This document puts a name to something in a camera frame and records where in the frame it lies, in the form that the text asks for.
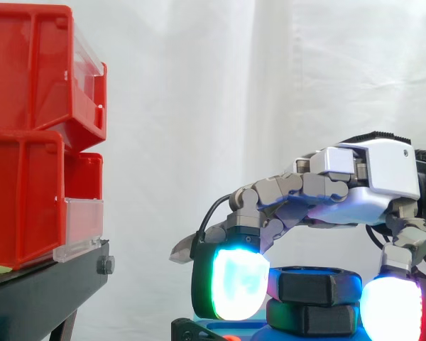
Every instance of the white curtain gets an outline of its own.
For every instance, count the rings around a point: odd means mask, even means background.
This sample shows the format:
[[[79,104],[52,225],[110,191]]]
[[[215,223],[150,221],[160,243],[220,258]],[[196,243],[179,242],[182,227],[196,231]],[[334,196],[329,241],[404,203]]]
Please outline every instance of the white curtain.
[[[109,67],[94,150],[116,272],[80,308],[74,341],[169,340],[170,322],[192,317],[191,265],[170,250],[218,197],[373,130],[426,148],[426,0],[33,2],[71,6]],[[363,228],[297,227],[268,258],[369,281],[379,251]]]

